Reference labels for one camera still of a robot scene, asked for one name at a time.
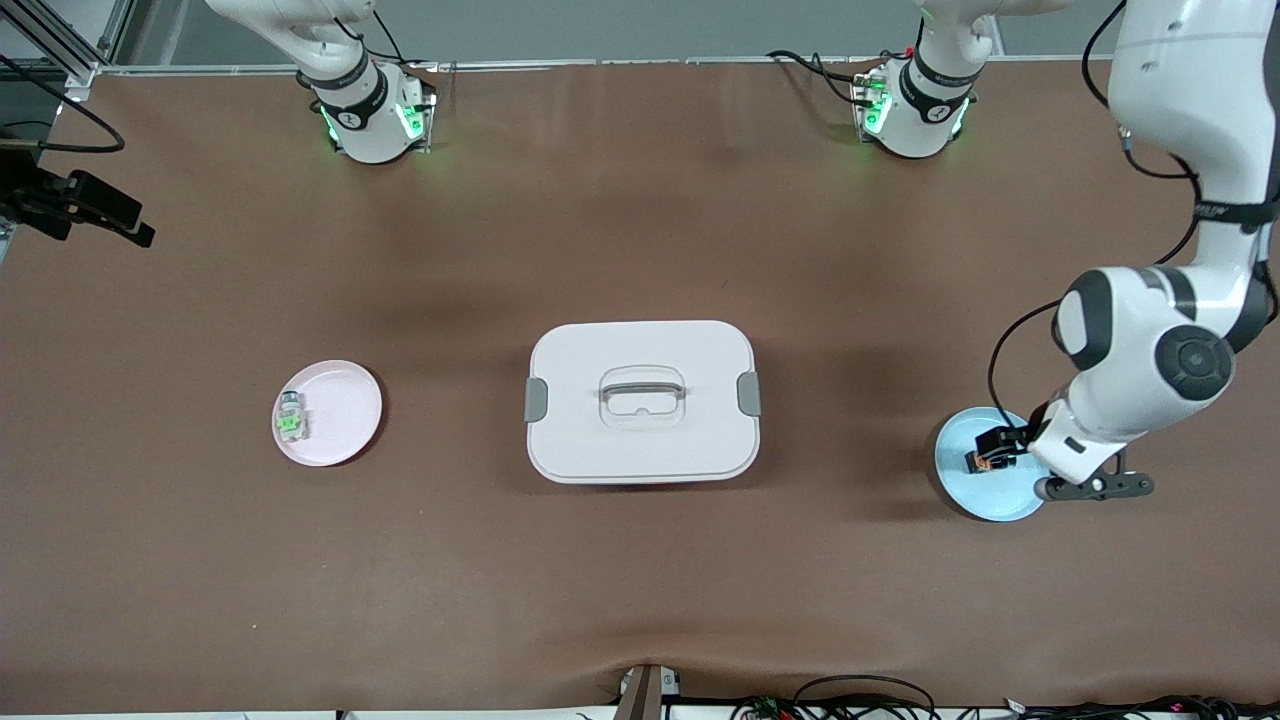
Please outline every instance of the white plastic lid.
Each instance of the white plastic lid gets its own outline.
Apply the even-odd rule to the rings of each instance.
[[[561,483],[732,478],[759,450],[751,345],[718,320],[558,327],[538,342],[529,457]]]

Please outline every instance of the clear plastic bottle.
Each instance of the clear plastic bottle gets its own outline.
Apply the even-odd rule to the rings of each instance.
[[[307,436],[307,418],[302,411],[302,396],[297,391],[287,389],[280,393],[275,432],[284,442],[300,441]]]

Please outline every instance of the blue plate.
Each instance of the blue plate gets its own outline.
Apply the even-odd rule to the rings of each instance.
[[[1018,424],[1025,420],[1009,414]],[[989,473],[970,473],[964,456],[974,450],[975,437],[1005,424],[995,407],[961,410],[942,425],[933,448],[938,479],[952,500],[983,520],[1011,523],[1039,510],[1044,501],[1036,495],[1036,483],[1047,478],[1048,468],[1030,455],[1019,455],[1018,464]]]

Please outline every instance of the brown tabletop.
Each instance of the brown tabletop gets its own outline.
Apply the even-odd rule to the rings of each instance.
[[[128,149],[46,163],[157,234],[23,231],[0,266],[0,710],[593,703],[640,661],[687,693],[873,671],[945,703],[1268,698],[1280,336],[1134,445],[1148,498],[997,525],[929,478],[1011,319],[1185,225],[1185,183],[1132,172],[1075,73],[993,64],[919,161],[778,67],[461,74],[434,151],[387,167],[330,152],[289,77],[100,78]],[[99,141],[69,113],[59,136]],[[755,465],[543,479],[534,342],[682,318],[755,346]],[[378,374],[385,425],[303,468],[271,401],[329,357]],[[1021,413],[1071,374],[1043,322],[1001,363]]]

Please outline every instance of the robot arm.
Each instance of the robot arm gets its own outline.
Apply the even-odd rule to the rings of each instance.
[[[1103,489],[1098,468],[1217,400],[1267,323],[1274,12],[1272,0],[1129,0],[1111,110],[1199,177],[1198,247],[1185,266],[1101,268],[1068,290],[1053,332],[1079,373],[1027,430],[1056,478]]]
[[[863,91],[874,104],[858,113],[865,137],[905,158],[942,150],[960,129],[969,91],[991,56],[993,15],[1051,13],[1071,0],[913,0],[920,8],[920,40],[909,58],[873,70],[883,90]]]
[[[351,159],[387,163],[426,142],[435,95],[369,56],[338,27],[372,15],[374,0],[206,0],[218,14],[289,56],[320,99],[334,142]]]

